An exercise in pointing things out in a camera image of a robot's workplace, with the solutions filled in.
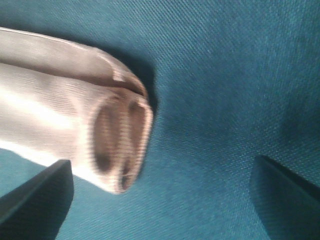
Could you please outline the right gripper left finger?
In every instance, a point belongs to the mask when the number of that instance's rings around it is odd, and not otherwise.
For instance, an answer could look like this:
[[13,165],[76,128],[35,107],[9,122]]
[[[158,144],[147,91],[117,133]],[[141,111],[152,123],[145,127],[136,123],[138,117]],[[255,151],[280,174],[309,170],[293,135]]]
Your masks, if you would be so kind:
[[58,160],[0,198],[0,238],[56,239],[73,198],[71,162]]

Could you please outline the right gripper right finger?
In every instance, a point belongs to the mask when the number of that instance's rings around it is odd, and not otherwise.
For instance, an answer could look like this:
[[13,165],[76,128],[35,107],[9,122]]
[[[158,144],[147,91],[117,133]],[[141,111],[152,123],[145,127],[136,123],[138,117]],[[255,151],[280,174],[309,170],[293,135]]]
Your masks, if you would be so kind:
[[320,188],[315,184],[270,157],[258,155],[249,192],[270,239],[320,238]]

